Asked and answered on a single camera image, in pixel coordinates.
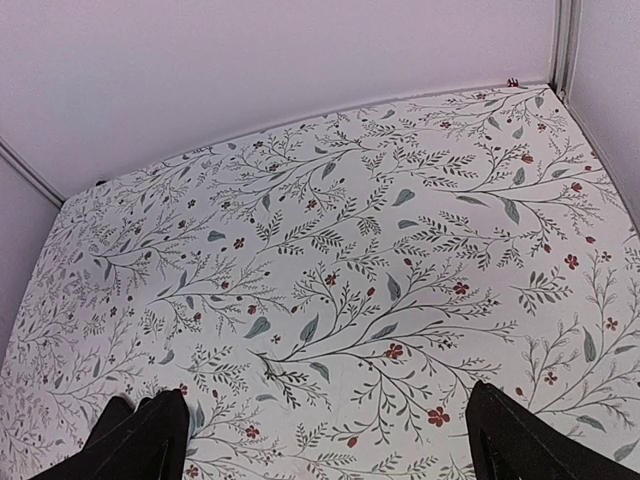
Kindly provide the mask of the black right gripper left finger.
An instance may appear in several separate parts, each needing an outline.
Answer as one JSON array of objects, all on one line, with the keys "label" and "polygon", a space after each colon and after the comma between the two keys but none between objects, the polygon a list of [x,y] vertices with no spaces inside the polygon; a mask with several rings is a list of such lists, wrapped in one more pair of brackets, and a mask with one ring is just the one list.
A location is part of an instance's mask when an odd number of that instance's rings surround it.
[{"label": "black right gripper left finger", "polygon": [[111,398],[81,451],[37,479],[180,479],[189,438],[189,409],[180,390],[144,398],[134,408]]}]

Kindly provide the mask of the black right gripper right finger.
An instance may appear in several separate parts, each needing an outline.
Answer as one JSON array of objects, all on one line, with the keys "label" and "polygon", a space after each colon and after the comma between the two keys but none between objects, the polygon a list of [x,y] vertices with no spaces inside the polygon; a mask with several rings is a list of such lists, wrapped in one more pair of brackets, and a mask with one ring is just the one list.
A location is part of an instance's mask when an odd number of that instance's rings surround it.
[{"label": "black right gripper right finger", "polygon": [[492,384],[465,410],[477,479],[637,479],[639,474],[551,428]]}]

